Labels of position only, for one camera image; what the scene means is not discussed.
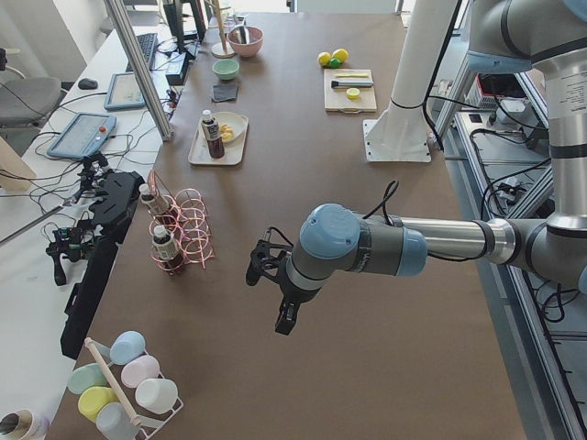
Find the grey office chair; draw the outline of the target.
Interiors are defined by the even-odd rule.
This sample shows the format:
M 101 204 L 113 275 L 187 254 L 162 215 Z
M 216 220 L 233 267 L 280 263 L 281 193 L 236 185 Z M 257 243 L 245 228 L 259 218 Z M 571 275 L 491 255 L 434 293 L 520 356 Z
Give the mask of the grey office chair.
M 29 78 L 8 65 L 8 55 L 19 49 L 1 48 L 1 71 L 16 78 L 1 83 L 1 127 L 38 126 L 47 121 L 61 99 L 61 81 L 54 77 Z

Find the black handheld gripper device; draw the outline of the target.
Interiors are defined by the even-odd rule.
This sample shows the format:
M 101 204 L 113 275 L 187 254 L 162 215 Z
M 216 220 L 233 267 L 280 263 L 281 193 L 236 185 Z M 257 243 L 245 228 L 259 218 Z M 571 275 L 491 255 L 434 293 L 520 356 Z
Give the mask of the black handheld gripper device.
M 57 286 L 67 282 L 61 259 L 70 262 L 89 259 L 92 255 L 95 242 L 94 233 L 79 226 L 58 227 L 52 231 L 54 240 L 50 241 L 45 251 L 53 260 L 53 279 Z

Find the blue teach pendant tablet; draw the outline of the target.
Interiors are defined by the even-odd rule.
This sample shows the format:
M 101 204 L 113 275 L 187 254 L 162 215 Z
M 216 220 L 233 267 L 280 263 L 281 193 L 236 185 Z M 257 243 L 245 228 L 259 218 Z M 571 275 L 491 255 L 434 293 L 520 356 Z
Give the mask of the blue teach pendant tablet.
M 47 150 L 53 158 L 81 160 L 94 155 L 116 127 L 108 114 L 78 113 Z

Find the yellow lemon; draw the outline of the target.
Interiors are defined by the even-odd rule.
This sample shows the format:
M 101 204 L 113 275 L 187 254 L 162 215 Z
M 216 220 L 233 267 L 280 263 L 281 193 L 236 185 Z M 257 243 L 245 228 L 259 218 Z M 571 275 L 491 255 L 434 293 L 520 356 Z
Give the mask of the yellow lemon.
M 332 58 L 338 60 L 340 63 L 344 63 L 349 58 L 349 53 L 343 48 L 335 49 L 332 52 Z
M 320 52 L 317 56 L 317 62 L 320 66 L 325 67 L 329 64 L 332 56 L 329 52 L 323 51 Z

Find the tea bottle near rack end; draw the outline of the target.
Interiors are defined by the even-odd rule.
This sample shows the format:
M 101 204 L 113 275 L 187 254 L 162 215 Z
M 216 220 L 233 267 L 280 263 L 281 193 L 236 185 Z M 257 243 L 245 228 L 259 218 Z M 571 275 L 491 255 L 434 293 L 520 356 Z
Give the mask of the tea bottle near rack end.
M 179 244 L 164 225 L 156 225 L 152 234 L 152 249 L 158 266 L 169 275 L 178 275 L 183 271 L 184 255 Z

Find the brown tea bottle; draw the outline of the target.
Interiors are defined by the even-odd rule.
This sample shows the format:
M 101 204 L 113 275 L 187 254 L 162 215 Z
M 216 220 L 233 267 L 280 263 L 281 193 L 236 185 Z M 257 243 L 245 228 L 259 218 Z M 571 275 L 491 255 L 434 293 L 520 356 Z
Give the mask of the brown tea bottle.
M 201 128 L 204 133 L 210 157 L 215 160 L 223 158 L 225 156 L 225 148 L 220 125 L 210 110 L 205 109 L 202 112 Z

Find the pink mixing bowl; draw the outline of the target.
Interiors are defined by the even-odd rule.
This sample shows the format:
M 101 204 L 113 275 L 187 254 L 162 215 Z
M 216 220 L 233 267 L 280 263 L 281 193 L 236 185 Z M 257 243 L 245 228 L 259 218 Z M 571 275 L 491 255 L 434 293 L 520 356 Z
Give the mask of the pink mixing bowl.
M 228 34 L 227 40 L 231 48 L 243 58 L 255 56 L 262 46 L 263 31 L 258 27 L 237 26 Z

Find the upper yellow lemon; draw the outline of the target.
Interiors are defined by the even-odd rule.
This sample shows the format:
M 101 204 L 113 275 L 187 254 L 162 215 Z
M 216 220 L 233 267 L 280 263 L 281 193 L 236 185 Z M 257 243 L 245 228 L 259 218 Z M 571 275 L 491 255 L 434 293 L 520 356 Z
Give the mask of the upper yellow lemon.
M 332 58 L 338 60 L 340 63 L 344 63 L 349 58 L 349 53 L 343 48 L 335 49 L 332 52 Z

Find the halved lemon slice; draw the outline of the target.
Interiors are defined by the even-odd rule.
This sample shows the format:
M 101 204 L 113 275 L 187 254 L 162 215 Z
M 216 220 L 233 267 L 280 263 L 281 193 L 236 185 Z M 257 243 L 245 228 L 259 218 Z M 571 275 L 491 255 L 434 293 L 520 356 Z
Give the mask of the halved lemon slice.
M 360 97 L 360 90 L 358 88 L 348 88 L 346 96 L 349 100 L 357 100 Z

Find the grey blue cup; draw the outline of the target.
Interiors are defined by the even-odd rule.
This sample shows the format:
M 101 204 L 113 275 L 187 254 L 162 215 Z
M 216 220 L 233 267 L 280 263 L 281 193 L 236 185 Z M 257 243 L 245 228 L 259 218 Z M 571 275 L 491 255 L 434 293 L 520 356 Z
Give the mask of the grey blue cup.
M 110 402 L 98 413 L 97 429 L 109 440 L 134 439 L 139 427 L 134 425 L 119 402 Z

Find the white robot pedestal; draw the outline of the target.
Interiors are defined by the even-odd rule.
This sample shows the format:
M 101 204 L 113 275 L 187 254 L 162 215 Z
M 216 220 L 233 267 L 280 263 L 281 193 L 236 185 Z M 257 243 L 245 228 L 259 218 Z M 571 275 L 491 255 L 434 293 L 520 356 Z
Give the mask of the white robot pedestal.
M 404 40 L 390 103 L 378 119 L 363 121 L 369 162 L 431 161 L 426 99 L 434 83 L 460 1 L 417 1 Z

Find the wooden cutting board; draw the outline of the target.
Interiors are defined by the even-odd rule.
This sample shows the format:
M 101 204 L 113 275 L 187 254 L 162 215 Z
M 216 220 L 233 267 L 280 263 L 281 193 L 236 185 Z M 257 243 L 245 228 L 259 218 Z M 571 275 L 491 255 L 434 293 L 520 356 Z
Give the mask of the wooden cutting board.
M 374 80 L 368 69 L 326 69 L 324 107 L 329 112 L 372 113 L 377 110 Z

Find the tea bottle far rack end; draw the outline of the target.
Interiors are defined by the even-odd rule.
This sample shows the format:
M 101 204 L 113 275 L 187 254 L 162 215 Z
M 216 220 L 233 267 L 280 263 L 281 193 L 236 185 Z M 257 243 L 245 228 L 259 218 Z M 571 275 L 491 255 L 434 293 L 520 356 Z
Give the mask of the tea bottle far rack end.
M 154 195 L 147 183 L 138 187 L 139 199 L 145 204 L 154 220 L 163 225 L 170 225 L 173 222 L 172 207 L 161 195 Z

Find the pale pink cup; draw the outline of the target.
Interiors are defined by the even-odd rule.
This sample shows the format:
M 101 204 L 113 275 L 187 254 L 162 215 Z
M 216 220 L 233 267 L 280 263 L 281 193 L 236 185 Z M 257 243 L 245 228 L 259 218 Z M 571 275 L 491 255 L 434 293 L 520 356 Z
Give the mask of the pale pink cup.
M 135 389 L 143 380 L 158 378 L 160 372 L 159 361 L 151 355 L 143 355 L 123 367 L 121 380 L 126 387 Z

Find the yellow cup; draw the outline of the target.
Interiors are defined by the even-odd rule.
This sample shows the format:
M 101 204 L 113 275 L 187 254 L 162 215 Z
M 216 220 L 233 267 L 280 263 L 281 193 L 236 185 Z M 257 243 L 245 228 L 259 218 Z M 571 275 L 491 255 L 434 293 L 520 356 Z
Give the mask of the yellow cup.
M 111 388 L 93 386 L 84 390 L 80 395 L 77 408 L 81 415 L 90 422 L 95 423 L 102 409 L 112 402 L 118 402 L 118 398 Z

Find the light blue cup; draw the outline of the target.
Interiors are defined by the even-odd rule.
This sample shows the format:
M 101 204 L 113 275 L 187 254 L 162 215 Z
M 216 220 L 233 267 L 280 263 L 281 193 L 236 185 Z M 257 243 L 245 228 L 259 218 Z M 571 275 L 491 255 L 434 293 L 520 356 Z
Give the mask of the light blue cup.
M 110 358 L 116 365 L 126 365 L 140 357 L 146 348 L 144 336 L 134 330 L 120 334 L 110 348 Z

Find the white cup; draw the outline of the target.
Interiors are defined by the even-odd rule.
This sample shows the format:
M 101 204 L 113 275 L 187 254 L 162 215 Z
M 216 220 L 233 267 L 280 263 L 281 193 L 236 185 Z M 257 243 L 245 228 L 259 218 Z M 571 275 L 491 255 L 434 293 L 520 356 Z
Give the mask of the white cup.
M 178 398 L 178 388 L 171 379 L 145 379 L 136 388 L 135 400 L 139 406 L 152 413 L 170 411 Z

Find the green lime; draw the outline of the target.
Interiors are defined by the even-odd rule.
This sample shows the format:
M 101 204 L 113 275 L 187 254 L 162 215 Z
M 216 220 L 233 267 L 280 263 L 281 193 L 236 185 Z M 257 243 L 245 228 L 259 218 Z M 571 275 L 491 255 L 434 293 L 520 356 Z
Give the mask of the green lime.
M 337 69 L 337 68 L 339 68 L 341 66 L 341 64 L 342 64 L 342 62 L 339 59 L 332 58 L 332 59 L 329 60 L 327 66 L 328 66 L 329 69 Z

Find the black keyboard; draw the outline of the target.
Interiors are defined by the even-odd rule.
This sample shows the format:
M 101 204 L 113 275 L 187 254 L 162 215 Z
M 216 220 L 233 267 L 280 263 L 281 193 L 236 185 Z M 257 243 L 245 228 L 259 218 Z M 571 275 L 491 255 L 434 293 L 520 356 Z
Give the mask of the black keyboard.
M 144 61 L 146 62 L 148 69 L 151 71 L 156 60 L 156 52 L 159 43 L 158 34 L 152 32 L 137 35 L 136 40 L 143 55 Z

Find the tape roll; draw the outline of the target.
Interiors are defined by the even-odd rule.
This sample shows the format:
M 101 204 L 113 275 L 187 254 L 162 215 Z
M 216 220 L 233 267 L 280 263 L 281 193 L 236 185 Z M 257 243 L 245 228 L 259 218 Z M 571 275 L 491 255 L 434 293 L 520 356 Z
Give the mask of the tape roll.
M 49 428 L 49 420 L 30 410 L 9 413 L 1 420 L 1 438 L 31 440 L 43 437 Z

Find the black computer mouse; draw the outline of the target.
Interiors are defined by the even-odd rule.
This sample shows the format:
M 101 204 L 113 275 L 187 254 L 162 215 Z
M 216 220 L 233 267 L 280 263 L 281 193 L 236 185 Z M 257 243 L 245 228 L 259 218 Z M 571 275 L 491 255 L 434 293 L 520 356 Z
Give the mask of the black computer mouse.
M 90 78 L 82 78 L 77 85 L 80 90 L 96 90 L 98 88 L 98 82 Z

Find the beige serving tray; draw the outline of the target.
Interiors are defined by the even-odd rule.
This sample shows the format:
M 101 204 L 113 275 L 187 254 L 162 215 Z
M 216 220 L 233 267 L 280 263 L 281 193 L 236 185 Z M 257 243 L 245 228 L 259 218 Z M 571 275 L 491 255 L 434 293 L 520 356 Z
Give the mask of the beige serving tray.
M 241 162 L 249 127 L 249 118 L 233 112 L 213 112 L 208 118 L 215 121 L 217 130 L 208 132 L 208 126 L 199 122 L 193 144 L 188 153 L 188 161 L 192 165 L 231 166 Z M 221 158 L 213 158 L 209 154 L 209 144 L 218 144 L 224 147 Z

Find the wooden block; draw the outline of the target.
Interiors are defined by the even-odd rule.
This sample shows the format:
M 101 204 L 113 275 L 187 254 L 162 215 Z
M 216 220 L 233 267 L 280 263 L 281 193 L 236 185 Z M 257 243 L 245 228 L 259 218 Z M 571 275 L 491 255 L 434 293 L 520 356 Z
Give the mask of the wooden block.
M 1 137 L 1 187 L 9 192 L 29 189 L 37 174 L 23 161 Z

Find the dark grey cloth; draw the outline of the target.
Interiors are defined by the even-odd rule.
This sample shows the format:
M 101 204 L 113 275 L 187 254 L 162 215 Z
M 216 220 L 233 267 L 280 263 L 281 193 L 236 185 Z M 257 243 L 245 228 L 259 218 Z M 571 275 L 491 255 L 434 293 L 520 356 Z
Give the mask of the dark grey cloth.
M 215 103 L 236 101 L 238 85 L 236 83 L 218 83 L 212 87 L 211 99 Z

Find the lower yellow lemon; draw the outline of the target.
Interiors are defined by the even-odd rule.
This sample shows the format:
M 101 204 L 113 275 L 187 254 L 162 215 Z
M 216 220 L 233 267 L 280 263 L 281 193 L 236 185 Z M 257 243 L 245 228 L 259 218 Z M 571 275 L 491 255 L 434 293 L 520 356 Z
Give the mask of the lower yellow lemon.
M 320 52 L 317 56 L 317 62 L 320 66 L 325 67 L 329 64 L 332 56 L 329 52 L 323 51 Z

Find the pale green cup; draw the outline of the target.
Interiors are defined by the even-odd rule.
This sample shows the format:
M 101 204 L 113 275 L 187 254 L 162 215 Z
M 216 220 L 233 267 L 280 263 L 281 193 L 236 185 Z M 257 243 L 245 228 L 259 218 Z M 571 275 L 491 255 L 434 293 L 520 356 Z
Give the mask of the pale green cup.
M 107 384 L 100 367 L 96 363 L 89 363 L 72 371 L 67 389 L 73 394 L 80 395 L 91 387 L 104 387 Z

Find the tea bottle rack end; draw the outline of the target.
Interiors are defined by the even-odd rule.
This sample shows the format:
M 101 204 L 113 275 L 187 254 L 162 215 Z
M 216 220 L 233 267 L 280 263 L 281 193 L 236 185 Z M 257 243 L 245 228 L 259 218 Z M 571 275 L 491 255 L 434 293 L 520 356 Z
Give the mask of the tea bottle rack end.
M 156 225 L 152 234 L 152 249 L 158 266 L 169 275 L 178 275 L 183 271 L 184 255 L 179 244 L 164 225 Z
M 161 195 L 154 195 L 147 183 L 138 187 L 139 199 L 145 204 L 154 220 L 163 225 L 170 225 L 173 222 L 172 207 Z

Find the aluminium frame post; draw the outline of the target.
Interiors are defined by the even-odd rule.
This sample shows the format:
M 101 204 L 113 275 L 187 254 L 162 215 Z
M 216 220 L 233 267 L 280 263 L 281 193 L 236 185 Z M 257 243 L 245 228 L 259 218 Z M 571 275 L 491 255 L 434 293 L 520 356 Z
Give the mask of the aluminium frame post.
M 131 26 L 127 10 L 122 1 L 104 0 L 104 4 L 123 50 L 127 55 L 127 60 L 133 68 L 138 88 L 142 93 L 151 118 L 160 133 L 161 139 L 169 141 L 173 137 L 172 126 L 162 109 L 160 98 L 151 79 L 150 70 L 142 55 L 134 29 Z

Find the mint green bowl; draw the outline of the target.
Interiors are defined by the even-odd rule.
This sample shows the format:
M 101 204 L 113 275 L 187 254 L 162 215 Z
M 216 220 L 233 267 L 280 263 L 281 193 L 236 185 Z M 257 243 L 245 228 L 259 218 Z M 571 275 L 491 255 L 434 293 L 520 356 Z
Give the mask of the mint green bowl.
M 217 60 L 212 71 L 222 81 L 231 81 L 238 77 L 240 70 L 239 62 L 231 59 Z

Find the wooden mug tree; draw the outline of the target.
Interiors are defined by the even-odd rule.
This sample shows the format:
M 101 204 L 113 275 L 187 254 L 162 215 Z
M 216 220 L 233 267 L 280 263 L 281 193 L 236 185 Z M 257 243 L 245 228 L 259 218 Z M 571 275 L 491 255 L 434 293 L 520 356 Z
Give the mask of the wooden mug tree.
M 218 0 L 211 0 L 207 1 L 206 3 L 211 6 L 214 12 L 214 17 L 216 18 L 217 29 L 220 37 L 220 42 L 216 43 L 211 49 L 212 55 L 218 59 L 232 58 L 236 55 L 236 53 L 227 42 L 220 3 Z

